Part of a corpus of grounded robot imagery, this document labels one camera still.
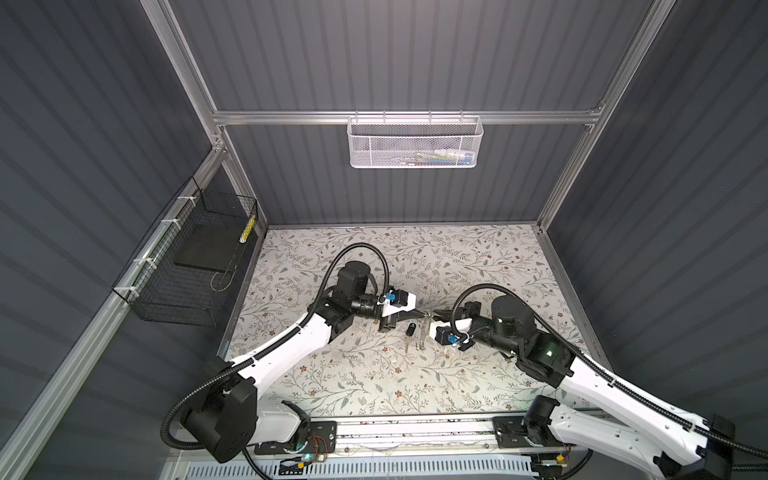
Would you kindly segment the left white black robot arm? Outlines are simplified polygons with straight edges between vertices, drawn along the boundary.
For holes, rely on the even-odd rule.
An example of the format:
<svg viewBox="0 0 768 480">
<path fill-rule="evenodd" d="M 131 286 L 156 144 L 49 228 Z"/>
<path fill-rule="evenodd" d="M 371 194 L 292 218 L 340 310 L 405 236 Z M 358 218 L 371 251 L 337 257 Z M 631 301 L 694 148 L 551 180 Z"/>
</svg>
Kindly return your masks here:
<svg viewBox="0 0 768 480">
<path fill-rule="evenodd" d="M 383 331 L 405 320 L 420 319 L 416 295 L 388 288 L 381 294 L 366 291 L 370 267 L 347 262 L 336 284 L 321 291 L 320 302 L 278 336 L 261 347 L 214 368 L 240 369 L 196 393 L 180 408 L 182 426 L 220 463 L 226 463 L 250 445 L 277 445 L 301 450 L 310 437 L 311 419 L 295 403 L 283 400 L 259 404 L 269 388 L 306 357 L 324 349 L 353 324 L 355 318 L 372 319 Z"/>
</svg>

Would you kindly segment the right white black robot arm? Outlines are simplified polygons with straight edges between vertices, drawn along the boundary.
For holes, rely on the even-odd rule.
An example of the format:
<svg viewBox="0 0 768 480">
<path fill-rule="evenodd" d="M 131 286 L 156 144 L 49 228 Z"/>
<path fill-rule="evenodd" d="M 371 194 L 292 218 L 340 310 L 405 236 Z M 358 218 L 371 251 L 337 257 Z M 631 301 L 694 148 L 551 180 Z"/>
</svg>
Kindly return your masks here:
<svg viewBox="0 0 768 480">
<path fill-rule="evenodd" d="M 632 466 L 654 479 L 729 479 L 733 449 L 715 440 L 734 437 L 734 426 L 705 419 L 660 401 L 623 382 L 561 336 L 515 295 L 493 300 L 483 316 L 478 302 L 437 310 L 431 333 L 445 345 L 466 350 L 477 344 L 513 359 L 533 380 L 587 401 L 606 413 L 598 418 L 564 399 L 537 396 L 522 420 L 522 434 L 535 445 L 585 447 Z"/>
</svg>

